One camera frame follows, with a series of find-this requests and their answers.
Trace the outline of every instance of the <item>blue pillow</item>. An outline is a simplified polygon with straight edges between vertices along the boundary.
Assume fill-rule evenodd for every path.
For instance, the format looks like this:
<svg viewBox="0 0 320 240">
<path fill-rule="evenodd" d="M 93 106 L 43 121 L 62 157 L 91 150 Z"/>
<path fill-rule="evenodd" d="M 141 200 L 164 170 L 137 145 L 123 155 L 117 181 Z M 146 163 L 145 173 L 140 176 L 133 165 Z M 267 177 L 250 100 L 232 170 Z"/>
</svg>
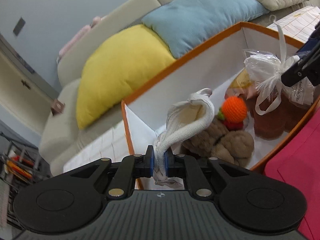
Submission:
<svg viewBox="0 0 320 240">
<path fill-rule="evenodd" d="M 215 34 L 269 11 L 257 0 L 173 0 L 143 17 L 179 58 Z"/>
</svg>

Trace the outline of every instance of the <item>beige sofa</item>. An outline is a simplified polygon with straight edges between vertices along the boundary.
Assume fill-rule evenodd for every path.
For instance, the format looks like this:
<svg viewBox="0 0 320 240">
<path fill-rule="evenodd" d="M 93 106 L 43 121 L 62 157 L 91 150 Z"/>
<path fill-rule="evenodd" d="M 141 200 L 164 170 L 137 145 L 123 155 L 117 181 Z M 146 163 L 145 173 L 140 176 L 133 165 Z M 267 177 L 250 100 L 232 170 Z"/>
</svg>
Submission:
<svg viewBox="0 0 320 240">
<path fill-rule="evenodd" d="M 78 130 L 76 122 L 77 90 L 87 58 L 108 37 L 132 23 L 139 22 L 139 19 L 148 12 L 171 1 L 127 1 L 107 15 L 61 59 L 58 65 L 58 75 L 63 90 L 58 100 L 65 103 L 65 109 L 62 114 L 55 117 L 49 115 L 39 146 L 39 152 L 50 164 L 54 176 L 62 173 L 63 165 L 81 149 L 122 120 L 120 105 L 116 105 L 87 129 Z M 316 1 L 318 0 L 272 12 L 272 14 L 276 14 L 277 18 L 282 18 L 306 5 L 315 4 Z M 253 22 L 267 26 L 270 24 L 269 15 L 261 16 Z"/>
</svg>

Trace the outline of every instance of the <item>wall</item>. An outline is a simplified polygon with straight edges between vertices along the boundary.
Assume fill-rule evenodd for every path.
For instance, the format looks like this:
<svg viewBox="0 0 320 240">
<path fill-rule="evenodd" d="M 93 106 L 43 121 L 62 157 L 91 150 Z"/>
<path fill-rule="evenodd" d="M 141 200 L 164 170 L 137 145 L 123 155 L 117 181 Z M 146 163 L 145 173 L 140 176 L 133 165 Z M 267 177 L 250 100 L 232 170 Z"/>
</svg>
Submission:
<svg viewBox="0 0 320 240">
<path fill-rule="evenodd" d="M 3 132 L 4 135 L 15 139 L 17 141 L 20 142 L 25 142 L 30 144 L 28 141 L 24 140 L 21 136 L 19 136 L 17 133 L 15 133 L 14 131 L 12 131 L 8 126 L 6 126 L 1 120 L 0 120 L 0 132 Z M 7 139 L 3 138 L 0 136 L 0 152 L 4 152 L 8 149 L 9 146 L 9 142 L 7 141 Z"/>
<path fill-rule="evenodd" d="M 127 0 L 0 0 L 0 33 L 55 90 L 61 86 L 56 58 L 59 50 L 95 16 L 110 13 Z M 26 24 L 16 37 L 22 17 Z"/>
</svg>

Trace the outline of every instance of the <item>yellow pillow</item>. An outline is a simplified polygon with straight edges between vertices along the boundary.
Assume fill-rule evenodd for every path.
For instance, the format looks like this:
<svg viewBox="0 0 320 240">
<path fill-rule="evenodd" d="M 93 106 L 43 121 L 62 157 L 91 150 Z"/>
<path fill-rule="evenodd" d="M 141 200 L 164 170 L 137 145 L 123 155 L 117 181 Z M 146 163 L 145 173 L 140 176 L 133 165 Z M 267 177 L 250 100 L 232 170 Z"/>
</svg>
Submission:
<svg viewBox="0 0 320 240">
<path fill-rule="evenodd" d="M 174 61 L 160 37 L 142 24 L 111 36 L 83 68 L 76 106 L 79 129 L 93 123 Z"/>
</svg>

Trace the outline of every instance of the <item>magenta fabric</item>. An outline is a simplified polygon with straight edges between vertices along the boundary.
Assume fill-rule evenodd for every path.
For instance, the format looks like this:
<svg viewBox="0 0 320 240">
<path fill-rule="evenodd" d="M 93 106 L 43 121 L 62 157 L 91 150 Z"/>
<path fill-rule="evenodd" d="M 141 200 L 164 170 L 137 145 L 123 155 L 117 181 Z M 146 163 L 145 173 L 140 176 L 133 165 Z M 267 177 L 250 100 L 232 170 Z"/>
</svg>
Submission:
<svg viewBox="0 0 320 240">
<path fill-rule="evenodd" d="M 320 239 L 320 110 L 296 137 L 266 165 L 266 176 L 299 189 L 308 208 L 299 231 L 311 240 Z"/>
</svg>

